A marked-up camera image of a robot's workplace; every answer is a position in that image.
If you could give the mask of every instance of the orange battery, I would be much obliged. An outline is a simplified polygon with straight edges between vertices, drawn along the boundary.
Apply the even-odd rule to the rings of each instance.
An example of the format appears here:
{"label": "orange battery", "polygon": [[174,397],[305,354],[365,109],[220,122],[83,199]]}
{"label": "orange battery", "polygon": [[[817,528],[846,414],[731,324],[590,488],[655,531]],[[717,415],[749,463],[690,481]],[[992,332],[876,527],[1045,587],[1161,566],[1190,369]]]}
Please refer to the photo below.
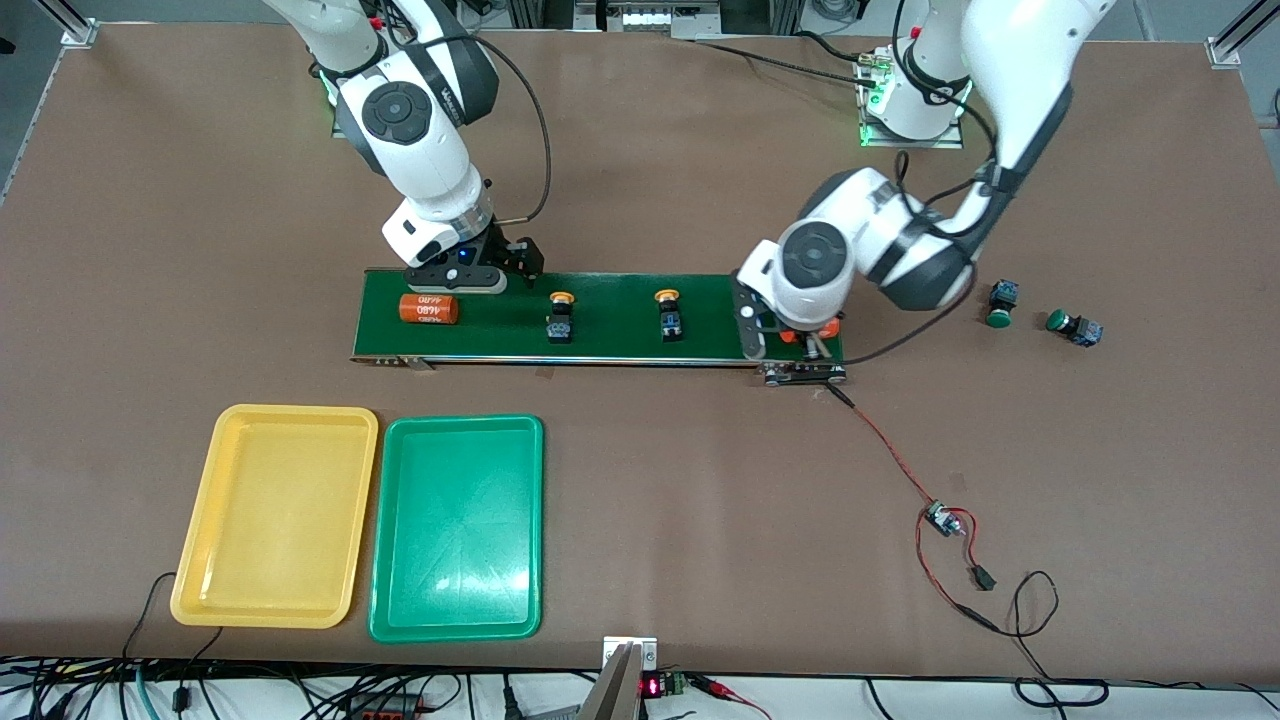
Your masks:
{"label": "orange battery", "polygon": [[452,325],[458,322],[458,299],[452,295],[416,295],[412,292],[402,295],[401,320]]}

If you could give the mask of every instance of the plastic tray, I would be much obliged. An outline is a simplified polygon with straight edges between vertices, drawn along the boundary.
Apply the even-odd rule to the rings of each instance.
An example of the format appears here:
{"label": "plastic tray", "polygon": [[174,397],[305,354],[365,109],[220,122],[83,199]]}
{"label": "plastic tray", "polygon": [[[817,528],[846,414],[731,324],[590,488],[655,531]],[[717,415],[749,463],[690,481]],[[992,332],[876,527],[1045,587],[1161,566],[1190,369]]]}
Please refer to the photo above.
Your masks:
{"label": "plastic tray", "polygon": [[236,405],[218,418],[169,610],[187,625],[329,628],[351,607],[378,419]]}
{"label": "plastic tray", "polygon": [[543,424],[402,418],[387,428],[369,634],[527,638],[541,621]]}

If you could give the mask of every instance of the cable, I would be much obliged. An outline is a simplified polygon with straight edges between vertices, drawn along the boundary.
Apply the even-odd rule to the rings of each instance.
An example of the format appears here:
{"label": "cable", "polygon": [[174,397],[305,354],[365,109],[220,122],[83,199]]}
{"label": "cable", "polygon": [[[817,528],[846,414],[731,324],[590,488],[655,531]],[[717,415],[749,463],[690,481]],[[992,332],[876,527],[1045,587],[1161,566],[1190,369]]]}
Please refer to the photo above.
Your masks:
{"label": "cable", "polygon": [[147,687],[142,682],[142,664],[141,662],[138,662],[137,669],[133,671],[133,680],[138,685],[138,697],[142,698],[142,708],[147,711],[147,717],[150,717],[151,720],[160,720],[160,716],[156,714],[155,706],[151,705],[151,696],[147,694]]}
{"label": "cable", "polygon": [[[927,489],[924,489],[924,484],[920,483],[919,478],[916,478],[916,475],[911,470],[910,465],[906,464],[906,460],[902,457],[902,455],[893,446],[893,442],[888,439],[887,434],[884,434],[884,430],[882,430],[879,428],[879,425],[877,425],[876,421],[870,419],[869,415],[867,415],[865,413],[863,413],[863,410],[860,407],[858,407],[858,405],[847,395],[845,395],[845,392],[841,391],[838,387],[836,387],[836,386],[833,386],[831,383],[827,383],[826,387],[827,387],[827,389],[832,395],[836,396],[837,400],[840,400],[842,404],[845,404],[864,423],[867,423],[868,427],[870,427],[870,429],[881,439],[881,442],[884,445],[884,447],[890,451],[890,455],[893,456],[893,461],[897,462],[899,469],[902,471],[904,475],[906,475],[906,479],[909,479],[911,482],[911,484],[920,493],[920,496],[924,498],[924,501],[927,503],[929,503],[929,507],[927,507],[924,510],[920,510],[920,512],[915,516],[915,557],[916,557],[916,560],[920,564],[920,569],[924,570],[924,575],[925,575],[925,578],[928,578],[929,584],[933,585],[933,588],[938,592],[940,596],[942,596],[942,600],[945,600],[947,602],[947,605],[950,605],[952,609],[955,609],[957,612],[960,612],[961,615],[964,615],[965,618],[968,618],[973,623],[978,624],[979,626],[982,626],[982,628],[984,628],[984,629],[987,629],[987,630],[989,630],[989,632],[992,632],[992,633],[995,633],[997,635],[1014,639],[1018,643],[1019,648],[1023,651],[1023,655],[1025,655],[1027,660],[1032,664],[1032,667],[1036,669],[1036,673],[1039,675],[1039,678],[1019,678],[1018,680],[1015,680],[1014,688],[1018,692],[1019,698],[1023,698],[1025,702],[1028,702],[1030,705],[1034,705],[1036,707],[1046,707],[1046,708],[1051,707],[1051,708],[1055,708],[1055,710],[1059,711],[1059,714],[1064,719],[1066,717],[1066,714],[1065,714],[1065,710],[1064,710],[1066,707],[1093,707],[1096,705],[1101,705],[1101,703],[1106,702],[1106,700],[1110,697],[1111,691],[1110,691],[1110,685],[1105,680],[1073,680],[1073,684],[1101,688],[1102,694],[1100,697],[1092,698],[1092,700],[1087,700],[1087,701],[1062,701],[1056,694],[1053,694],[1053,691],[1047,684],[1044,684],[1041,680],[1041,678],[1043,678],[1044,680],[1055,680],[1055,682],[1057,679],[1053,678],[1052,675],[1050,675],[1048,671],[1044,669],[1044,666],[1039,662],[1039,659],[1036,657],[1036,655],[1032,652],[1030,647],[1028,647],[1028,644],[1027,644],[1027,638],[1036,637],[1039,633],[1044,632],[1044,628],[1048,626],[1050,620],[1052,620],[1053,616],[1057,614],[1057,609],[1059,609],[1059,605],[1060,605],[1060,598],[1059,598],[1059,594],[1057,594],[1057,584],[1053,582],[1052,575],[1050,575],[1048,573],[1046,573],[1043,570],[1032,570],[1030,573],[1028,573],[1027,575],[1023,577],[1021,582],[1018,583],[1018,587],[1014,589],[1014,597],[1012,597],[1012,610],[1014,610],[1014,630],[1012,632],[1009,632],[1009,630],[1005,630],[1005,629],[1000,628],[998,625],[996,625],[995,623],[992,623],[989,619],[987,619],[984,615],[982,615],[977,610],[969,607],[968,605],[963,605],[959,601],[956,601],[951,596],[951,593],[947,592],[947,589],[938,580],[937,575],[934,575],[933,568],[929,566],[929,560],[924,555],[924,544],[923,544],[923,537],[922,537],[922,528],[924,527],[925,521],[929,521],[931,509],[933,507],[934,503],[937,503],[937,500],[933,497],[933,495],[931,495]],[[965,538],[965,560],[968,561],[970,573],[973,573],[974,580],[975,580],[975,583],[979,584],[979,588],[980,589],[987,589],[987,591],[992,589],[995,587],[995,580],[991,578],[989,574],[987,574],[987,571],[982,568],[982,565],[978,564],[978,560],[977,560],[975,553],[974,553],[974,543],[977,543],[977,541],[978,541],[978,518],[973,512],[965,510],[964,507],[948,507],[946,510],[950,511],[956,518],[963,518],[964,520],[968,520],[969,533],[966,533],[968,537]],[[1048,583],[1050,591],[1053,593],[1053,603],[1048,609],[1048,612],[1044,614],[1044,618],[1039,621],[1039,624],[1033,625],[1029,629],[1024,629],[1023,628],[1023,591],[1037,577],[1043,578],[1044,582]],[[1030,698],[1028,698],[1025,696],[1025,693],[1021,691],[1021,685],[1025,684],[1025,683],[1033,683],[1033,684],[1041,687],[1041,689],[1044,691],[1044,694],[1048,696],[1050,700],[1048,701],[1032,701]],[[872,687],[873,697],[874,697],[874,692],[876,692],[874,687]],[[879,707],[879,710],[881,710],[882,714],[886,715],[886,717],[888,717],[888,714],[883,711],[883,707]]]}
{"label": "cable", "polygon": [[845,359],[842,361],[842,364],[847,366],[847,365],[860,365],[863,363],[869,363],[869,361],[879,357],[881,355],[884,355],[886,352],[891,352],[893,350],[897,350],[899,347],[906,345],[911,340],[915,340],[916,336],[919,336],[924,331],[932,328],[933,325],[941,323],[942,320],[945,320],[947,318],[947,315],[955,313],[960,307],[960,305],[963,305],[966,300],[969,300],[969,296],[973,293],[973,288],[974,288],[974,286],[978,282],[978,268],[977,268],[977,265],[974,265],[973,263],[969,263],[968,266],[969,266],[969,279],[965,282],[964,290],[960,291],[960,295],[957,295],[956,299],[951,301],[951,305],[947,305],[938,314],[936,314],[932,318],[929,318],[928,320],[920,323],[920,325],[916,327],[914,331],[911,331],[911,332],[906,333],[905,336],[895,340],[893,342],[890,342],[888,345],[884,345],[883,347],[873,350],[873,351],[870,351],[870,352],[868,352],[865,355],[859,355],[858,357]]}
{"label": "cable", "polygon": [[471,673],[467,673],[467,706],[471,708],[471,720],[476,720],[476,696],[471,692]]}
{"label": "cable", "polygon": [[900,454],[897,448],[893,447],[893,443],[890,442],[888,436],[884,434],[884,430],[879,429],[879,425],[877,425],[870,419],[870,416],[863,413],[863,409],[855,405],[854,401],[850,400],[847,395],[845,395],[845,391],[840,389],[838,387],[831,383],[827,383],[827,389],[831,391],[831,393],[835,395],[837,400],[847,405],[850,410],[858,414],[858,416],[861,418],[864,423],[867,423],[867,425],[876,433],[876,436],[881,438],[881,442],[884,443],[884,448],[888,450],[888,454],[893,456],[893,461],[897,462],[899,470],[902,470],[902,474],[906,475],[906,479],[911,480],[911,484],[915,486],[915,489],[919,491],[922,497],[924,497],[924,502],[933,503],[934,502],[933,496],[929,495],[929,491],[924,489],[923,484],[920,484],[920,479],[915,477],[915,473],[911,470],[911,466],[906,464],[906,459],[902,457],[902,454]]}
{"label": "cable", "polygon": [[893,716],[888,714],[888,710],[884,710],[884,703],[881,702],[879,693],[876,692],[876,683],[872,682],[870,678],[864,679],[867,680],[867,689],[872,692],[872,702],[876,703],[876,710],[879,710],[879,714],[884,716],[884,720],[893,720]]}
{"label": "cable", "polygon": [[[823,0],[813,0],[813,4],[817,8],[818,4],[822,3],[822,1]],[[858,3],[858,0],[844,0],[844,1],[850,8],[852,8]],[[855,54],[850,54],[850,53],[841,53],[840,50],[836,50],[836,47],[831,42],[827,42],[826,37],[818,35],[817,32],[808,31],[808,29],[801,29],[801,31],[797,31],[797,32],[792,33],[792,37],[808,37],[809,40],[812,40],[812,41],[817,42],[818,45],[820,45],[822,49],[826,50],[828,55],[831,55],[833,58],[838,58],[838,59],[841,59],[841,60],[844,60],[846,63],[858,64],[858,54],[856,53]]]}
{"label": "cable", "polygon": [[1271,710],[1275,710],[1276,712],[1280,712],[1280,707],[1276,707],[1276,703],[1271,702],[1271,698],[1268,698],[1267,696],[1262,694],[1262,691],[1254,688],[1253,685],[1247,685],[1244,683],[1235,683],[1235,684],[1240,685],[1242,688],[1249,691],[1251,693],[1261,697],[1262,702],[1265,702],[1265,703],[1267,703],[1267,705],[1271,706]]}
{"label": "cable", "polygon": [[214,637],[209,638],[209,642],[202,644],[200,650],[196,651],[196,655],[192,655],[191,660],[188,660],[187,664],[183,665],[182,673],[178,675],[178,688],[173,691],[173,698],[174,698],[173,707],[177,711],[179,719],[182,717],[183,711],[187,710],[187,703],[189,702],[187,694],[187,684],[186,684],[187,671],[191,670],[192,664],[200,660],[201,655],[205,655],[205,651],[214,647],[214,643],[218,642],[218,638],[220,637],[223,637],[223,629],[218,628],[216,630],[214,630]]}
{"label": "cable", "polygon": [[515,73],[516,78],[520,79],[520,83],[525,86],[525,92],[529,94],[529,100],[532,101],[534,104],[534,111],[538,113],[538,127],[543,132],[543,154],[545,156],[545,168],[547,168],[545,179],[543,181],[543,196],[538,200],[538,206],[534,208],[532,213],[529,213],[527,215],[521,218],[512,218],[509,220],[498,220],[495,224],[516,225],[527,223],[534,218],[536,218],[539,213],[543,211],[543,208],[547,206],[547,199],[552,193],[552,133],[547,128],[547,114],[543,113],[543,104],[538,100],[538,94],[534,92],[532,83],[530,83],[529,78],[525,77],[525,73],[520,70],[520,67],[516,65],[516,63],[511,58],[508,58],[506,53],[499,50],[493,42],[489,42],[488,40],[475,35],[447,35],[444,37],[436,37],[434,40],[429,40],[428,42],[422,42],[421,47],[428,49],[447,42],[460,42],[460,41],[470,41],[477,45],[483,45],[490,53],[497,55],[498,59],[506,63],[507,67],[511,68],[511,72]]}
{"label": "cable", "polygon": [[214,716],[214,720],[223,720],[218,715],[218,708],[214,707],[214,698],[209,697],[209,689],[205,688],[205,678],[200,678],[197,682],[200,683],[200,694],[205,696],[205,707],[209,708],[209,714]]}
{"label": "cable", "polygon": [[744,698],[741,696],[735,696],[733,698],[730,698],[730,702],[736,702],[739,705],[745,705],[745,706],[748,706],[750,708],[754,708],[760,715],[764,715],[765,720],[773,720],[773,716],[769,715],[768,710],[760,707],[759,705],[755,705],[754,702],[751,702],[751,701],[749,701],[749,700],[746,700],[746,698]]}
{"label": "cable", "polygon": [[[1033,700],[1028,697],[1028,694],[1023,691],[1023,685],[1028,683],[1038,687],[1041,692],[1048,697],[1048,700]],[[1106,680],[1073,682],[1071,684],[1097,687],[1102,692],[1098,697],[1088,700],[1062,700],[1057,697],[1053,688],[1048,687],[1048,683],[1039,678],[1018,678],[1014,680],[1014,693],[1018,694],[1018,700],[1032,707],[1038,707],[1041,710],[1056,710],[1060,720],[1068,720],[1068,707],[1097,707],[1111,698],[1111,685]]]}
{"label": "cable", "polygon": [[804,65],[796,65],[794,63],[787,63],[785,60],[778,60],[777,58],[767,58],[764,55],[758,55],[758,54],[750,53],[748,50],[739,50],[737,47],[728,47],[728,46],[724,46],[724,45],[716,45],[714,42],[698,42],[695,40],[690,40],[690,41],[686,41],[686,42],[692,42],[694,45],[699,45],[701,47],[712,47],[712,49],[719,50],[721,53],[728,53],[730,55],[737,55],[740,58],[746,58],[749,60],[759,60],[760,63],[768,63],[771,65],[777,65],[780,68],[786,68],[788,70],[794,70],[794,72],[797,72],[797,73],[805,73],[805,74],[810,74],[810,76],[814,76],[814,77],[822,77],[822,78],[827,78],[827,79],[835,79],[835,81],[840,81],[840,82],[847,82],[850,85],[860,85],[863,87],[876,87],[876,83],[873,83],[869,79],[861,79],[861,78],[855,78],[852,76],[842,76],[842,74],[837,74],[837,73],[828,73],[826,70],[818,70],[818,69],[814,69],[814,68],[806,68]]}
{"label": "cable", "polygon": [[[906,65],[902,63],[902,54],[901,54],[901,50],[900,50],[899,42],[897,42],[897,38],[901,37],[902,9],[905,6],[906,6],[906,0],[899,0],[899,3],[897,3],[897,12],[893,13],[893,40],[892,40],[892,42],[890,45],[890,50],[893,54],[893,61],[897,64],[897,68],[906,77],[906,81],[911,85],[911,87],[919,90],[920,92],[927,94],[928,97],[941,97],[946,102],[950,102],[950,104],[955,105],[956,108],[960,108],[964,111],[964,114],[970,115],[974,119],[974,122],[978,123],[978,127],[982,129],[982,133],[987,137],[987,145],[989,147],[989,150],[987,152],[987,160],[988,161],[995,160],[995,158],[996,158],[996,131],[992,129],[991,123],[987,120],[987,118],[983,117],[982,113],[978,113],[977,110],[974,110],[973,108],[970,108],[964,100],[960,100],[959,97],[955,97],[952,95],[947,95],[947,94],[942,94],[942,92],[936,92],[936,90],[937,90],[936,87],[929,87],[929,86],[925,86],[925,85],[920,83],[916,79],[916,77],[915,77],[914,73],[910,73],[910,72],[906,70]],[[928,229],[929,229],[929,234],[933,234],[936,237],[941,237],[941,238],[945,238],[945,240],[959,240],[959,238],[964,237],[965,234],[973,232],[982,222],[984,222],[987,219],[987,215],[991,211],[991,204],[988,204],[987,208],[983,209],[982,215],[979,215],[978,219],[974,220],[973,224],[969,225],[968,228],[965,228],[963,231],[954,231],[954,232],[952,231],[943,231],[943,229],[938,228],[937,224],[927,220],[923,217],[924,208],[922,208],[920,210],[916,210],[916,209],[911,208],[910,201],[906,199],[908,192],[906,192],[906,186],[904,184],[905,178],[906,178],[906,169],[904,167],[901,176],[896,178],[896,184],[897,184],[899,193],[902,196],[902,202],[906,205],[908,214],[911,215],[911,218],[915,222],[924,223],[928,227]]]}
{"label": "cable", "polygon": [[147,591],[147,601],[142,603],[142,612],[138,615],[138,621],[133,624],[133,629],[129,630],[129,637],[124,638],[124,644],[120,647],[120,660],[129,659],[129,646],[133,644],[133,639],[138,637],[138,630],[142,629],[142,621],[147,619],[147,610],[151,607],[151,601],[155,600],[156,588],[165,578],[177,578],[178,573],[161,573],[156,575],[156,579],[151,582],[151,589]]}
{"label": "cable", "polygon": [[713,680],[713,679],[708,678],[707,675],[699,675],[698,673],[685,673],[685,679],[689,680],[689,684],[691,687],[694,687],[694,688],[696,688],[699,691],[703,691],[704,693],[714,697],[716,700],[723,700],[726,702],[736,702],[739,705],[745,705],[745,706],[755,710],[760,715],[764,715],[765,720],[773,720],[773,716],[769,715],[768,710],[764,710],[759,705],[756,705],[756,703],[746,700],[745,697],[737,694],[736,692],[733,692],[724,683]]}

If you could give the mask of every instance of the connector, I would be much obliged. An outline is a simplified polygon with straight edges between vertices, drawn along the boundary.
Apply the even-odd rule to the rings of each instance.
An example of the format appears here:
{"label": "connector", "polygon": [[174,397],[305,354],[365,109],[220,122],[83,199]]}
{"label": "connector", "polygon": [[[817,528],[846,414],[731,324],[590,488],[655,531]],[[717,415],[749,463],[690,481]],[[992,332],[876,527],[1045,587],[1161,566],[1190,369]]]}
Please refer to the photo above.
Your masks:
{"label": "connector", "polygon": [[173,691],[173,700],[169,705],[174,712],[182,712],[191,707],[191,691],[186,685],[178,685]]}
{"label": "connector", "polygon": [[978,585],[978,589],[989,591],[996,587],[996,578],[992,578],[991,573],[988,573],[982,565],[969,568],[969,573],[973,574],[973,583]]}
{"label": "connector", "polygon": [[717,683],[707,675],[685,673],[685,679],[689,680],[690,687],[700,689],[716,700],[728,700],[733,694],[733,691],[728,689],[728,687]]}
{"label": "connector", "polygon": [[511,685],[502,688],[502,700],[507,707],[503,720],[525,720],[525,714],[520,711],[520,702],[516,701],[516,691]]}
{"label": "connector", "polygon": [[941,500],[934,500],[933,505],[929,505],[928,510],[924,511],[925,519],[942,537],[948,538],[951,536],[963,536],[964,525],[960,524],[960,518],[942,505]]}

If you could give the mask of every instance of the red wire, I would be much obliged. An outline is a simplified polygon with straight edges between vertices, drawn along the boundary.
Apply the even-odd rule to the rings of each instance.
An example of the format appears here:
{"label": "red wire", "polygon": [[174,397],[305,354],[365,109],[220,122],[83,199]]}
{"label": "red wire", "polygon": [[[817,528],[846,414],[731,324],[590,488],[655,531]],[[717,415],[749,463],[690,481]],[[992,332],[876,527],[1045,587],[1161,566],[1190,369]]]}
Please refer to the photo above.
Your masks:
{"label": "red wire", "polygon": [[977,565],[978,560],[973,556],[973,543],[978,542],[978,518],[964,507],[950,507],[948,510],[969,519],[969,542],[965,543],[964,552],[969,557],[969,565]]}
{"label": "red wire", "polygon": [[[893,461],[897,462],[899,469],[902,470],[902,474],[906,475],[906,479],[911,480],[911,484],[915,486],[915,489],[919,491],[922,496],[924,496],[925,502],[931,505],[936,502],[933,500],[933,496],[929,495],[927,489],[924,489],[923,484],[920,484],[920,480],[919,478],[915,477],[915,473],[911,471],[911,466],[906,464],[906,460],[902,457],[902,455],[897,451],[896,447],[893,447],[893,443],[888,439],[888,436],[884,434],[884,430],[879,429],[879,425],[877,425],[867,415],[867,413],[863,413],[860,407],[852,406],[852,410],[854,413],[858,414],[859,418],[863,419],[864,423],[867,423],[872,428],[872,430],[876,432],[877,436],[879,436],[881,442],[883,442],[884,447],[888,448],[888,452],[890,455],[893,456]],[[978,542],[978,518],[973,512],[965,510],[964,507],[948,507],[947,510],[969,520],[969,537],[965,539],[964,552],[965,557],[968,557],[969,560],[969,565],[977,566],[978,560],[977,557],[974,557],[973,546],[975,542]],[[915,559],[920,561],[920,568],[924,570],[924,575],[929,579],[929,583],[933,585],[933,588],[938,591],[938,594],[941,594],[942,598],[946,600],[952,607],[959,610],[960,605],[955,601],[955,598],[951,597],[951,593],[948,593],[946,588],[942,587],[942,583],[938,582],[937,575],[933,574],[933,569],[929,568],[928,559],[924,557],[924,544],[922,543],[920,538],[920,528],[924,527],[927,512],[928,510],[922,510],[920,514],[916,515],[915,518]]]}
{"label": "red wire", "polygon": [[754,702],[751,702],[751,701],[749,701],[749,700],[744,698],[742,696],[740,696],[740,694],[737,694],[737,693],[733,693],[733,697],[731,697],[731,698],[728,698],[728,700],[730,700],[730,702],[740,702],[740,703],[742,703],[742,705],[745,705],[745,706],[748,706],[748,707],[754,707],[754,708],[755,708],[756,711],[759,711],[759,712],[760,712],[760,715],[764,715],[764,716],[765,716],[765,717],[768,717],[769,720],[773,720],[773,716],[772,716],[772,715],[769,715],[769,711],[768,711],[768,710],[765,710],[765,708],[760,707],[759,705],[755,705]]}
{"label": "red wire", "polygon": [[879,429],[879,425],[877,425],[867,415],[867,413],[863,413],[861,407],[858,407],[855,405],[854,413],[858,413],[858,416],[861,418],[863,421],[867,423],[873,430],[876,430],[876,434],[879,436],[881,442],[884,443],[884,447],[888,450],[888,454],[893,456],[893,461],[897,462],[899,469],[902,470],[902,474],[906,475],[906,479],[911,480],[911,484],[915,486],[915,489],[920,491],[920,495],[924,496],[924,500],[932,505],[934,502],[933,496],[929,495],[929,491],[924,489],[924,486],[920,484],[919,478],[915,477],[915,473],[911,471],[911,466],[906,464],[906,460],[902,457],[902,455],[897,451],[896,447],[893,447],[893,443],[890,442],[888,436],[884,434],[884,430]]}
{"label": "red wire", "polygon": [[929,583],[933,584],[933,589],[938,591],[942,600],[946,600],[951,607],[959,607],[955,598],[952,598],[951,594],[947,593],[946,588],[942,587],[942,583],[938,582],[938,578],[933,574],[933,569],[929,568],[929,561],[924,557],[924,546],[920,543],[920,528],[923,527],[924,511],[922,510],[915,518],[915,559],[920,561],[920,568],[924,569],[924,577],[929,579]]}

